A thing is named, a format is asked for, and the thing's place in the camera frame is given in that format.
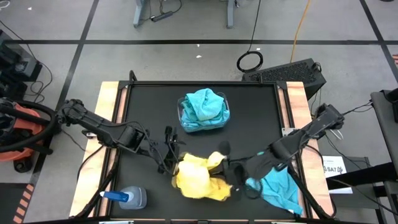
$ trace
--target wooden board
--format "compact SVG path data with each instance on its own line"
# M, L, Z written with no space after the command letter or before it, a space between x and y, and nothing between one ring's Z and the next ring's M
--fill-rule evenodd
M113 108L116 102L119 82L103 82L98 95L95 113L108 119L112 119ZM96 138L89 139L86 145L86 152L83 161L95 152L101 145ZM100 150L83 166L76 185L75 196L73 197L70 216L78 214L90 201L100 183L101 171L105 157L105 148Z
M306 124L311 122L310 110L308 107L307 98L305 96L303 83L288 82L287 87L295 128L302 128ZM117 91L118 82L103 82L101 86L101 91L98 96L97 107L95 110L96 114L103 116L107 119L112 118ZM118 109L118 122L121 122L121 118L123 115L125 97L126 92L122 92L121 105ZM287 119L287 111L282 90L279 90L279 99L282 108L282 116L284 117L284 124L285 127L288 127L289 122ZM318 149L318 144L315 140L311 140L309 142L309 145ZM98 144L96 139L89 140L87 143L85 157L83 159L89 156L99 146L100 145ZM105 150L95 155L82 169L76 187L75 197L73 199L70 215L76 215L78 212L80 212L98 188L101 170L104 162L104 155ZM113 158L114 151L111 153L108 170L113 163ZM322 161L319 158L319 155L316 152L313 152L311 149L304 149L302 154L302 160L305 179L309 191L315 197L317 202L322 206L322 208L331 215L333 213L333 207L331 206L326 178L323 173ZM298 198L299 204L303 207L302 194L299 194ZM105 215L107 203L107 200L103 200L99 213L100 215ZM313 216L314 218L317 217L315 212L313 212Z
M287 92L289 94L295 128L302 128L312 120L304 85L302 82L288 82ZM308 145L318 149L316 140L310 140ZM312 149L305 147L302 154L302 161L307 189L327 214L333 214L333 206L331 205L321 158ZM314 218L318 218L314 211L312 211L312 215Z

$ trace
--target black hose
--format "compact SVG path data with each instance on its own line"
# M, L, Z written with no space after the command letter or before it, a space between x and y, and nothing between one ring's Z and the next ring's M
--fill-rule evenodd
M8 152L8 151L15 151L16 149L21 149L23 147L28 147L31 144L35 144L40 140L45 139L46 137L53 134L53 129L57 125L57 120L55 119L55 112L50 108L40 105L38 103L33 103L29 101L19 101L14 100L14 102L18 103L21 106L25 106L26 108L32 108L39 111L42 111L50 116L49 125L47 125L43 131L38 134L35 134L31 138L25 139L23 141L17 142L15 144L11 144L9 146L0 146L0 152Z

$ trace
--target blue towel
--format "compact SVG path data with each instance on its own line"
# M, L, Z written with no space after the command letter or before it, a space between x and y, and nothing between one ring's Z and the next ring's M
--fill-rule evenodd
M271 205L284 208L286 210L293 210L294 213L301 215L303 208L299 205L297 198L297 184L293 178L287 173L287 168L276 171L275 168L261 179L262 197ZM249 178L246 180L246 185L260 190L261 186L258 180Z
M224 98L209 88L188 93L181 105L181 125L186 132L220 128L229 120Z

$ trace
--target table leg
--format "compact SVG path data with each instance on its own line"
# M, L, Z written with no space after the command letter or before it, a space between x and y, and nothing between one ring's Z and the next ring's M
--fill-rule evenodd
M134 28L137 28L139 25L139 19L141 18L141 13L143 9L143 5L145 3L145 0L136 0L136 13L134 14L134 20L132 24L134 25Z
M227 15L226 15L226 20L227 20L226 27L228 29L234 26L234 6L235 6L235 0L228 0Z

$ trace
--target plastic bin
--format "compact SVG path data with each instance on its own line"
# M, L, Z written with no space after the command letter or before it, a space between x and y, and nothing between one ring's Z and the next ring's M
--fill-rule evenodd
M226 106L226 110L229 111L228 100L226 99L225 94L222 93L222 92L218 92L216 94L221 96L222 98L224 98L224 103L225 103L225 106ZM181 120L182 115L183 115L183 110L184 110L184 107L181 105L181 103L184 100L185 100L185 97L178 99L178 101L177 101L177 112L178 112L178 119L180 120L181 127L188 133L195 132L195 131L201 131L201 130L211 130L211 129L215 129L215 128L222 128L229 121L229 119L231 117L231 115L230 115L229 118L225 122L222 122L222 123L217 124L217 125L212 124L211 126L201 126L199 128L187 128L187 127L184 127L183 121Z

